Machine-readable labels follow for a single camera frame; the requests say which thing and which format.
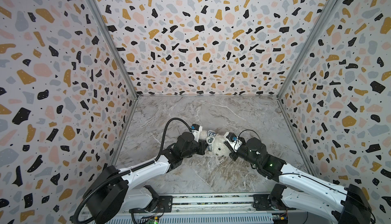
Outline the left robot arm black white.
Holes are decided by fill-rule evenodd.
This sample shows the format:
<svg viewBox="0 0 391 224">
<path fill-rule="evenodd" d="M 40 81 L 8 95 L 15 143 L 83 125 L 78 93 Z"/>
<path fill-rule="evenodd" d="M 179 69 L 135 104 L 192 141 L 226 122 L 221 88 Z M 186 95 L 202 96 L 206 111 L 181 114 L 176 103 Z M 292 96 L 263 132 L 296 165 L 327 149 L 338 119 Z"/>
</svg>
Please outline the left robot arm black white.
<svg viewBox="0 0 391 224">
<path fill-rule="evenodd" d="M 144 183 L 156 176 L 164 175 L 178 168 L 185 158 L 204 155 L 213 145 L 215 138 L 196 137 L 195 132 L 184 132 L 173 143 L 162 150 L 158 160 L 140 165 L 116 169 L 109 166 L 88 188 L 71 221 L 74 224 L 95 222 L 105 224 L 122 209 L 145 209 L 152 211 L 157 205 L 158 194 Z M 84 207 L 91 217 L 79 220 Z"/>
</svg>

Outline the blue white striped knit sweater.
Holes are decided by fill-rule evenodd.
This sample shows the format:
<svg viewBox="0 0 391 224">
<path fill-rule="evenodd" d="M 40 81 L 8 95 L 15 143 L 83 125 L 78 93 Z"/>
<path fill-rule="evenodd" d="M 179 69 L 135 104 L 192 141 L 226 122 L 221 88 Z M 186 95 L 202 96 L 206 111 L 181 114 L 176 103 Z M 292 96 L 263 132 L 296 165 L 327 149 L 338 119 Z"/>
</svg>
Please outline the blue white striped knit sweater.
<svg viewBox="0 0 391 224">
<path fill-rule="evenodd" d="M 215 137 L 217 136 L 217 133 L 213 130 L 209 130 L 207 131 L 207 137 L 206 137 L 206 143 L 208 144 L 208 151 L 212 151 L 213 150 L 213 143 L 215 141 Z"/>
</svg>

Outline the white fluffy teddy bear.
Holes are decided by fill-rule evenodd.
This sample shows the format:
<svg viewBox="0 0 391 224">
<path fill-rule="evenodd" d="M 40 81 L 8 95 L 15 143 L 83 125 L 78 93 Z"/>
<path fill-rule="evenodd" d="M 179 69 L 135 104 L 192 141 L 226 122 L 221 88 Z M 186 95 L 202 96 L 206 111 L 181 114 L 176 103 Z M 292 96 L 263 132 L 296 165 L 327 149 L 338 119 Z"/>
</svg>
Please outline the white fluffy teddy bear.
<svg viewBox="0 0 391 224">
<path fill-rule="evenodd" d="M 201 135 L 200 135 L 200 140 L 206 140 L 207 137 L 207 131 L 202 130 Z M 214 156 L 224 156 L 228 157 L 229 156 L 229 150 L 228 148 L 224 145 L 225 138 L 223 135 L 217 134 L 215 137 L 215 141 L 213 143 L 213 150 L 210 152 Z"/>
</svg>

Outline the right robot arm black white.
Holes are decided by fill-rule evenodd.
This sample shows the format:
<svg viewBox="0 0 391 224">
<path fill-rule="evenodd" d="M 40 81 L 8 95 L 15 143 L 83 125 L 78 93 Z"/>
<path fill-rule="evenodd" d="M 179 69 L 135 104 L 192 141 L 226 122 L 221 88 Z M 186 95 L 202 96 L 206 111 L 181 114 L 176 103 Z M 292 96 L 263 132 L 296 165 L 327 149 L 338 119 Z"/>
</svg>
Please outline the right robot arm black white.
<svg viewBox="0 0 391 224">
<path fill-rule="evenodd" d="M 329 183 L 303 172 L 267 152 L 256 137 L 243 142 L 227 133 L 223 140 L 232 160 L 248 162 L 263 177 L 276 182 L 268 199 L 277 209 L 300 209 L 334 224 L 374 224 L 376 218 L 363 191 L 356 185 Z"/>
</svg>

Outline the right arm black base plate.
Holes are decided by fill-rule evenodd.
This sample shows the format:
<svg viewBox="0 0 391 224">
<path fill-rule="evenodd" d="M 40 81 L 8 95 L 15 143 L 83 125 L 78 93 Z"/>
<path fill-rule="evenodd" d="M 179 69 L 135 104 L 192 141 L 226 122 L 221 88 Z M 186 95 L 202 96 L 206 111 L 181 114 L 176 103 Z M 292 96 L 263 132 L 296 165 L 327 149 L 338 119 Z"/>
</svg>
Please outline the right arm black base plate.
<svg viewBox="0 0 391 224">
<path fill-rule="evenodd" d="M 253 207 L 257 211 L 287 211 L 295 210 L 295 208 L 289 208 L 286 206 L 283 201 L 273 195 L 268 193 L 265 194 L 255 194 L 253 195 L 254 203 Z"/>
</svg>

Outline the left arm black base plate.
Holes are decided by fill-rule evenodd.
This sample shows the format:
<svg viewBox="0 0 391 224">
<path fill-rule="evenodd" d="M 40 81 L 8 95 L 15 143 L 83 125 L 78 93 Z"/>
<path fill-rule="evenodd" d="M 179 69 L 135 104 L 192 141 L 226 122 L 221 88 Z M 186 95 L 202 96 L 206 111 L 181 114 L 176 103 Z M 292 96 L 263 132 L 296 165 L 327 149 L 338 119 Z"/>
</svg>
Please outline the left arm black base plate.
<svg viewBox="0 0 391 224">
<path fill-rule="evenodd" d="M 152 202 L 144 209 L 136 208 L 133 209 L 134 213 L 170 213 L 173 207 L 173 196 L 172 195 L 160 195 L 158 198 L 153 198 Z"/>
</svg>

